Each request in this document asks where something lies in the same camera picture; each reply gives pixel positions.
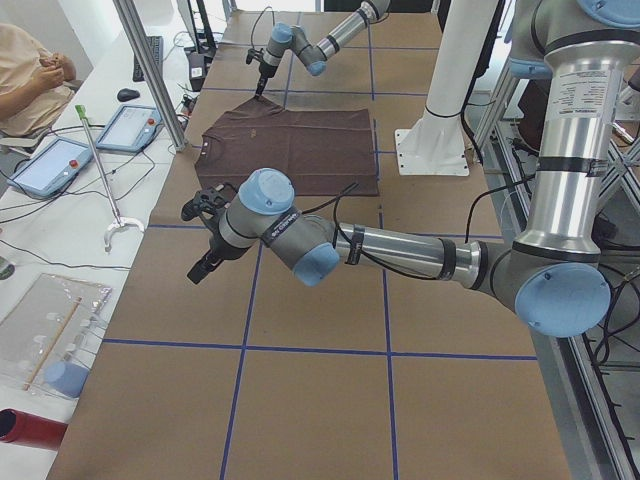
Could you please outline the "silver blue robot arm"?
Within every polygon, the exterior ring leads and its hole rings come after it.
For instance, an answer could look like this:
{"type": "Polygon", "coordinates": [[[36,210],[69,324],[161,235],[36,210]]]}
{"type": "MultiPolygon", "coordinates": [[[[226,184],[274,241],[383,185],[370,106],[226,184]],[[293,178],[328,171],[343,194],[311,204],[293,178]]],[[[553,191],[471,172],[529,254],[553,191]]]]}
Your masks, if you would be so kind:
{"type": "Polygon", "coordinates": [[[614,295],[592,229],[619,88],[639,54],[639,5],[523,1],[514,25],[511,61],[543,68],[551,83],[527,224],[512,241],[429,235],[439,220],[466,224],[473,216],[439,183],[385,179],[388,222],[373,228],[298,209],[290,178],[261,168],[233,196],[204,187],[184,204],[182,219],[199,219],[210,232],[189,279],[199,282],[261,243],[308,286],[339,263],[367,263],[482,292],[547,336],[573,337],[603,321],[614,295]]]}
{"type": "Polygon", "coordinates": [[[311,44],[305,31],[298,25],[277,22],[264,48],[251,47],[246,64],[253,60],[259,64],[259,80],[255,98],[260,98],[268,81],[273,78],[287,51],[291,51],[312,76],[321,75],[328,60],[351,42],[360,32],[378,23],[387,13],[390,1],[362,1],[360,6],[316,44],[311,44]]]}

